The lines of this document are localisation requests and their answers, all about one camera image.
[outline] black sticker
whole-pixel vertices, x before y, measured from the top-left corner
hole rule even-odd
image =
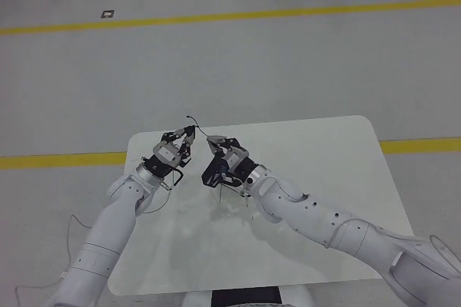
[[[114,17],[114,10],[103,11],[101,15],[101,19],[113,18],[113,17]]]

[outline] white table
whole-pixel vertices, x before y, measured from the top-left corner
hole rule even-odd
[[[389,230],[413,235],[371,123],[364,117],[335,117],[204,128],[236,137],[250,157],[304,192],[315,192]],[[125,173],[149,157],[162,132],[134,135]],[[143,295],[213,289],[279,286],[372,279],[360,261],[325,249],[257,213],[253,200],[212,190],[201,174],[212,159],[197,132],[193,160],[160,211],[137,218],[116,265],[109,289],[115,295]],[[150,210],[167,197],[159,189]]]

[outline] yellow line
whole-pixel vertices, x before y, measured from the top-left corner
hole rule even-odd
[[[92,167],[124,164],[125,152],[0,157],[0,170],[42,167]]]
[[[384,154],[422,154],[461,151],[461,137],[425,140],[382,140]]]
[[[382,140],[380,141],[380,146],[384,154],[422,154],[461,151],[461,137],[422,140]],[[125,160],[125,152],[0,157],[0,170],[123,165]]]
[[[345,5],[326,8],[293,8],[261,12],[238,12],[212,15],[179,16],[169,18],[128,19],[100,21],[73,25],[39,25],[23,28],[0,28],[0,35],[23,35],[44,32],[84,31],[109,28],[133,28],[152,25],[176,25],[192,22],[230,21],[238,19],[279,18],[303,15],[330,15],[360,12],[398,11],[415,8],[440,8],[461,6],[461,0],[422,0],[401,3],[377,3],[370,5]]]

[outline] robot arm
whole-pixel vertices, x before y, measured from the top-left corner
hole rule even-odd
[[[457,272],[431,242],[390,233],[328,200],[304,194],[294,182],[253,162],[235,139],[207,140],[214,159],[202,175],[204,185],[242,184],[265,219],[283,220],[308,239],[366,263],[408,306],[461,306],[461,268]]]
[[[191,159],[194,132],[195,126],[188,126],[164,134],[151,158],[143,157],[143,162],[132,173],[118,178],[110,186],[108,197],[112,204],[102,210],[68,274],[45,306],[97,305],[133,232],[136,216],[150,206],[160,186],[171,190],[181,180],[183,173],[177,167],[185,167]],[[174,144],[183,136],[180,146]],[[164,178],[171,171],[178,172],[180,177],[169,187]]]

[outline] gray floor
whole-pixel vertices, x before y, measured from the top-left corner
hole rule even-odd
[[[0,2],[0,28],[375,1]],[[126,150],[179,127],[362,114],[382,139],[461,136],[461,8],[0,36],[0,156]],[[417,235],[461,251],[461,153],[386,157]],[[67,262],[122,167],[0,170],[0,306]],[[74,226],[75,251],[85,229]],[[310,285],[319,306],[402,306],[380,280]],[[54,291],[23,290],[23,306]],[[179,306],[182,294],[101,306]]]

